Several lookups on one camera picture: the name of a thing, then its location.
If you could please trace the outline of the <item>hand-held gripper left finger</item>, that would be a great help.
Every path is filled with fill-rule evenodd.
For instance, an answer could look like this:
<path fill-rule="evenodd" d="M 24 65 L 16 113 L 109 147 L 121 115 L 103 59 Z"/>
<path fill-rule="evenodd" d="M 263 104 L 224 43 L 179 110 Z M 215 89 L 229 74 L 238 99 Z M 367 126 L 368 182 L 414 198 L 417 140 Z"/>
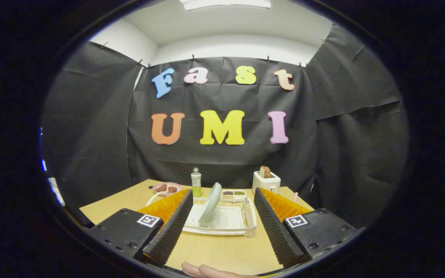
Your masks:
<path fill-rule="evenodd" d="M 163 267 L 193 207 L 191 189 L 184 189 L 141 210 L 122 208 L 88 229 L 88 235 L 120 255 Z"/>

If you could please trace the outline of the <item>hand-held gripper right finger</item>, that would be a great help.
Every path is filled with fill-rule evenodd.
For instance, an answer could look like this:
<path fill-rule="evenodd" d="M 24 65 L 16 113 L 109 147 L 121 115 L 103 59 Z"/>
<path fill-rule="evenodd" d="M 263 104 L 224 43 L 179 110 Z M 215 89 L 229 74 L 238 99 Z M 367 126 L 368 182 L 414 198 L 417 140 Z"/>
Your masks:
<path fill-rule="evenodd" d="M 291 267 L 331 252 L 358 230 L 325 208 L 309 210 L 263 188 L 254 204 L 279 264 Z"/>

